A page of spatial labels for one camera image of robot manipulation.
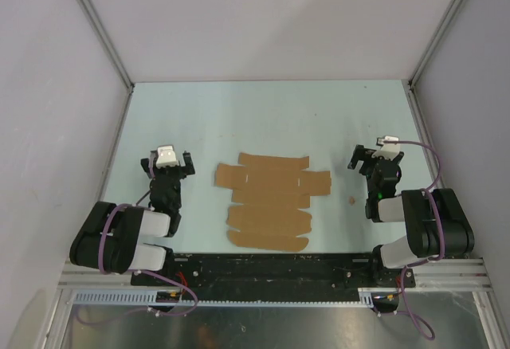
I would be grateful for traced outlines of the brown cardboard box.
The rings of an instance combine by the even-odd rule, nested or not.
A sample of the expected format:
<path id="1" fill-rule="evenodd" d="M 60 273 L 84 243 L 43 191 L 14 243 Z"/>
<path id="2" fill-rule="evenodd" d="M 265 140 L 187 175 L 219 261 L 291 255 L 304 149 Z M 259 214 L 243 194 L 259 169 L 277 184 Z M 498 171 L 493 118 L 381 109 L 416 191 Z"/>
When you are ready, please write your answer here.
<path id="1" fill-rule="evenodd" d="M 328 196 L 330 171 L 311 171 L 310 158 L 251 155 L 220 163 L 215 185 L 232 191 L 227 237 L 237 247 L 298 253 L 309 243 L 311 198 Z"/>

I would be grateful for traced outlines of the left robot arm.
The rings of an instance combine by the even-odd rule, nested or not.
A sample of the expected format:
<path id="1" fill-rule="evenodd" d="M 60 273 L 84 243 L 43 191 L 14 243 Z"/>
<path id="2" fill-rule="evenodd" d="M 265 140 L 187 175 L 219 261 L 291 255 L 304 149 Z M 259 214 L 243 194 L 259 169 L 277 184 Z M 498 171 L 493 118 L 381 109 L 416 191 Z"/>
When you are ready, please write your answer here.
<path id="1" fill-rule="evenodd" d="M 123 274 L 148 270 L 157 284 L 173 281 L 176 266 L 167 260 L 171 249 L 156 238 L 173 237 L 181 222 L 182 180 L 195 174 L 191 153 L 178 159 L 171 145 L 160 146 L 140 160 L 149 188 L 135 203 L 98 201 L 71 244 L 72 264 L 102 273 Z"/>

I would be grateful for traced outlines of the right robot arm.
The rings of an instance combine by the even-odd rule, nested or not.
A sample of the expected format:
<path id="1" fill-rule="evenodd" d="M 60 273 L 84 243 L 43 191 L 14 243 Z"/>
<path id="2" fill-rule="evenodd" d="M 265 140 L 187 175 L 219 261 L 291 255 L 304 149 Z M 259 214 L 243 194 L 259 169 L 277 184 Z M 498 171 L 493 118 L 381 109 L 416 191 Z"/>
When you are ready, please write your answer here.
<path id="1" fill-rule="evenodd" d="M 397 192 L 402 179 L 401 141 L 379 139 L 377 149 L 358 144 L 347 168 L 366 179 L 366 218 L 374 223 L 402 223 L 405 235 L 374 247 L 367 275 L 377 286 L 394 283 L 404 269 L 463 257 L 473 251 L 475 236 L 465 212 L 450 188 Z"/>

